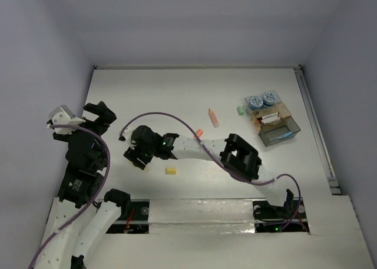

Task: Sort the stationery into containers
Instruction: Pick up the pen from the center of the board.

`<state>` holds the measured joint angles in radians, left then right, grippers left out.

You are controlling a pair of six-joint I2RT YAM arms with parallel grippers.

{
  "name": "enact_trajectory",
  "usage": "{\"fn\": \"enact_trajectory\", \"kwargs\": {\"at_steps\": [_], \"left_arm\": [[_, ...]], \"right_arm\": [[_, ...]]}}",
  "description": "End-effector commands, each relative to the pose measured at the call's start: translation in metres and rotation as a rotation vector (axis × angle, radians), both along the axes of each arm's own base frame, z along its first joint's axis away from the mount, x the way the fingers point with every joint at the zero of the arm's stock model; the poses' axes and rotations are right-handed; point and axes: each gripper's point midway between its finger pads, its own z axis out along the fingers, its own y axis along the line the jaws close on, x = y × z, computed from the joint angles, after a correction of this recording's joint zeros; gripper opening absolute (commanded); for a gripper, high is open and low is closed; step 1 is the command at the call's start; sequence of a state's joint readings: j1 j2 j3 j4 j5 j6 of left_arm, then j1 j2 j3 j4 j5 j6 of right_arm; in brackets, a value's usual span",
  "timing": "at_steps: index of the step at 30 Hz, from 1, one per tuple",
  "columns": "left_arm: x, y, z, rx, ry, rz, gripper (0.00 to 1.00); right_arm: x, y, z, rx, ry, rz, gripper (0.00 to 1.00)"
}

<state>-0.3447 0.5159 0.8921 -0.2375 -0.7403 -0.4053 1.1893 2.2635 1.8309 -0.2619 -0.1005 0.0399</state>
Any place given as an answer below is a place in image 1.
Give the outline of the black whiteboard marker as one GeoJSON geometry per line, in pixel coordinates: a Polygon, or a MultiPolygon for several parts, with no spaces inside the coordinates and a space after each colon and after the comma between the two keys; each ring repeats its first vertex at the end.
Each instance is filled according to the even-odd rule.
{"type": "Polygon", "coordinates": [[[278,116],[278,115],[279,115],[279,112],[274,112],[274,113],[271,113],[271,114],[268,114],[268,115],[262,116],[261,119],[270,118],[270,117],[275,117],[275,116],[278,116]]]}

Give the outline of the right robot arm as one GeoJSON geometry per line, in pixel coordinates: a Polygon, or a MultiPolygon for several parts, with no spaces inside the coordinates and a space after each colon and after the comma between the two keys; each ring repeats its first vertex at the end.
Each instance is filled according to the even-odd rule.
{"type": "Polygon", "coordinates": [[[220,140],[198,140],[174,133],[160,135],[140,125],[134,130],[125,129],[119,140],[128,144],[124,157],[141,170],[154,157],[213,161],[235,180],[253,185],[266,198],[275,216],[285,217],[293,209],[291,190],[277,183],[277,176],[263,166],[259,152],[239,135],[230,134],[220,140]]]}

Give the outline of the orange highlighter cap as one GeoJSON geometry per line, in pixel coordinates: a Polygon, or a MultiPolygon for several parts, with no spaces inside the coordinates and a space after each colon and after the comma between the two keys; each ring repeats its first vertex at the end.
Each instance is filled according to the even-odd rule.
{"type": "Polygon", "coordinates": [[[202,130],[202,129],[198,129],[198,130],[196,131],[196,135],[197,135],[198,137],[201,137],[201,136],[203,135],[203,130],[202,130]]]}

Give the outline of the yellow highlighter cap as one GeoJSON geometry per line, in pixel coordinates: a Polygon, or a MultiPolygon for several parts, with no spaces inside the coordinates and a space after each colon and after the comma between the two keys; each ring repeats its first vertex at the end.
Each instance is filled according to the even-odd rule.
{"type": "Polygon", "coordinates": [[[176,175],[177,169],[176,168],[166,168],[166,174],[167,175],[176,175]]]}

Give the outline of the blue highlighter cap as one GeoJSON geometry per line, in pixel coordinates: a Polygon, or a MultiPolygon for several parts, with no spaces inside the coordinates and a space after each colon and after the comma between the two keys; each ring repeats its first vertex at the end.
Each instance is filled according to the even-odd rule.
{"type": "Polygon", "coordinates": [[[283,134],[283,138],[289,138],[289,137],[291,137],[291,136],[293,136],[293,135],[294,135],[294,133],[291,132],[291,131],[289,131],[289,132],[283,134]]]}

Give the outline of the blue patterned tape roll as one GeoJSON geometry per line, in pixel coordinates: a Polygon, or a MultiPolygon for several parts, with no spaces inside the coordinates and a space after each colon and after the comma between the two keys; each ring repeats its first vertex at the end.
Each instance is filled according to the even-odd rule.
{"type": "Polygon", "coordinates": [[[249,98],[248,105],[252,110],[261,109],[264,105],[264,102],[261,97],[255,95],[249,98]]]}

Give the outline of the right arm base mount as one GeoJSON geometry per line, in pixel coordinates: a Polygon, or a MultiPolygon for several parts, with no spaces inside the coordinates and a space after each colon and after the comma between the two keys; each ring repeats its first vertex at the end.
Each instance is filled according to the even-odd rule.
{"type": "Polygon", "coordinates": [[[301,198],[294,198],[287,190],[282,207],[272,206],[266,200],[253,201],[256,233],[309,233],[306,208],[301,198]]]}

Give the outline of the green highlighter cap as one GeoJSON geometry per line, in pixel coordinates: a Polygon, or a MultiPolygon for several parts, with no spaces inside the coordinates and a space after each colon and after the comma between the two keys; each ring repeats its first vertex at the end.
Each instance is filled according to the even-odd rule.
{"type": "Polygon", "coordinates": [[[244,108],[242,106],[238,106],[237,107],[237,113],[239,116],[243,116],[244,115],[244,108]]]}

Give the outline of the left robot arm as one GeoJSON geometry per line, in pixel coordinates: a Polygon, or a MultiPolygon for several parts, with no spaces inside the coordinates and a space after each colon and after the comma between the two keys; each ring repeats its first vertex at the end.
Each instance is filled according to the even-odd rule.
{"type": "Polygon", "coordinates": [[[96,119],[77,117],[65,105],[49,115],[53,138],[68,145],[68,164],[29,268],[85,268],[113,222],[130,213],[126,192],[111,189],[103,201],[96,200],[110,171],[110,150],[102,135],[117,117],[102,101],[83,109],[96,119]]]}

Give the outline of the blue highlighter pen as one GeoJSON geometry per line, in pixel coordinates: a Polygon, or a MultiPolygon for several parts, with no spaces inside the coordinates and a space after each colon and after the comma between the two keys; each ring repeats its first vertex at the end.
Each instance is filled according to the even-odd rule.
{"type": "Polygon", "coordinates": [[[282,141],[282,140],[285,140],[287,138],[283,138],[283,134],[278,136],[278,137],[274,137],[273,139],[270,140],[270,142],[273,142],[273,141],[282,141]]]}

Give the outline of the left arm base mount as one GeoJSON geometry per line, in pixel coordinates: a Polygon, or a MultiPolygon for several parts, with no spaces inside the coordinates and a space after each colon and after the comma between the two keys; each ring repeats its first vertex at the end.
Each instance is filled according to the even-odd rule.
{"type": "Polygon", "coordinates": [[[128,214],[122,214],[107,230],[107,234],[148,234],[149,200],[132,200],[128,214]]]}

